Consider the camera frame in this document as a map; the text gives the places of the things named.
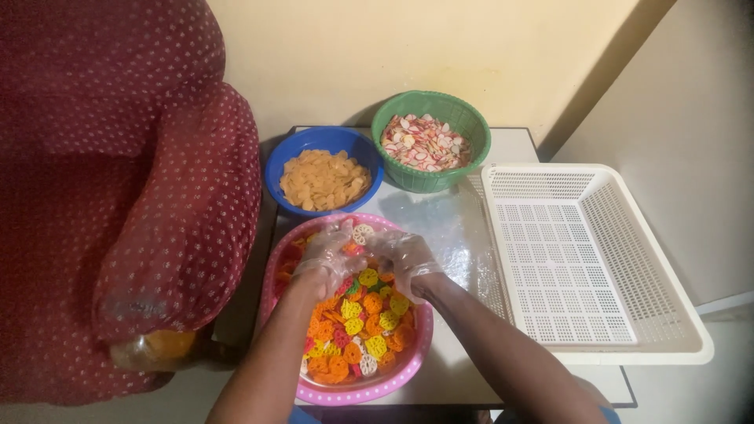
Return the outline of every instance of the sofa armrest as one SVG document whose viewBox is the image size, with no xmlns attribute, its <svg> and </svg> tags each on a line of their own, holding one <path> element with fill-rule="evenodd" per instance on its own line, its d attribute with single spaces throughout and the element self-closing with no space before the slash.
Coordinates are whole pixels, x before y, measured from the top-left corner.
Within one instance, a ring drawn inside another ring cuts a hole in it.
<svg viewBox="0 0 754 424">
<path fill-rule="evenodd" d="M 231 86 L 166 99 L 149 179 L 94 289 L 102 340 L 197 330 L 217 315 L 254 239 L 260 178 L 256 125 Z"/>
</svg>

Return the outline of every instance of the red polka dot sofa cover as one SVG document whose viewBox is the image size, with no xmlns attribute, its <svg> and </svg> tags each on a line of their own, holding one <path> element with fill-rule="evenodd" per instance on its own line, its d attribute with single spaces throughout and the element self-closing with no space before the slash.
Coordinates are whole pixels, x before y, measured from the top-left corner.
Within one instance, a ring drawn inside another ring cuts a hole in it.
<svg viewBox="0 0 754 424">
<path fill-rule="evenodd" d="M 194 330 L 233 293 L 260 175 L 201 0 L 0 5 L 0 402 L 161 387 L 108 344 Z"/>
</svg>

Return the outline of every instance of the forearm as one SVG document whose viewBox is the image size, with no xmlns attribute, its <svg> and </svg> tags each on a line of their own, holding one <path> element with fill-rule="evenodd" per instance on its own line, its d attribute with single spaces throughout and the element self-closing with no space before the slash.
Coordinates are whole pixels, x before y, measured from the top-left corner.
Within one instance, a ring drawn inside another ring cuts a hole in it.
<svg viewBox="0 0 754 424">
<path fill-rule="evenodd" d="M 309 272 L 291 281 L 243 363 L 222 390 L 208 423 L 287 421 L 296 395 L 306 328 L 320 289 L 308 281 L 311 279 Z"/>
<path fill-rule="evenodd" d="M 541 422 L 605 422 L 596 402 L 544 347 L 444 274 L 412 286 L 445 318 L 495 393 Z"/>
</svg>

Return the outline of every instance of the blue bowl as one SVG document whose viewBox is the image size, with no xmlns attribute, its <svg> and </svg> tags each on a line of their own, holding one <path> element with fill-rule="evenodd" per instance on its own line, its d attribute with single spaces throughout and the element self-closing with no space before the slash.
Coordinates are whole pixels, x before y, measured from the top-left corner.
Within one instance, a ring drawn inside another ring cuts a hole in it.
<svg viewBox="0 0 754 424">
<path fill-rule="evenodd" d="M 291 158 L 299 157 L 304 150 L 315 149 L 327 150 L 333 155 L 345 150 L 349 158 L 356 158 L 359 165 L 369 170 L 372 186 L 358 200 L 338 210 L 315 212 L 293 206 L 283 197 L 283 190 L 280 188 L 283 165 Z M 265 182 L 270 194 L 283 209 L 305 217 L 324 217 L 338 212 L 353 212 L 362 204 L 365 204 L 379 189 L 383 172 L 382 157 L 377 153 L 374 143 L 367 136 L 350 128 L 313 127 L 286 138 L 272 151 L 270 159 L 267 160 Z"/>
</svg>

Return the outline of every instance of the floor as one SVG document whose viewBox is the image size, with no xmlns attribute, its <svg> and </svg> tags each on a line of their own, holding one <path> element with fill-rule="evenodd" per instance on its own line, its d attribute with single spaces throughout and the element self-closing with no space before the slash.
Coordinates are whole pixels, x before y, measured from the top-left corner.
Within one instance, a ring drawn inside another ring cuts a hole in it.
<svg viewBox="0 0 754 424">
<path fill-rule="evenodd" d="M 715 358 L 700 367 L 626 367 L 639 403 L 619 410 L 625 424 L 735 422 L 754 387 L 754 321 L 706 324 L 715 342 Z M 164 389 L 85 407 L 6 405 L 0 422 L 18 424 L 202 423 L 230 376 L 202 369 L 176 375 Z"/>
</svg>

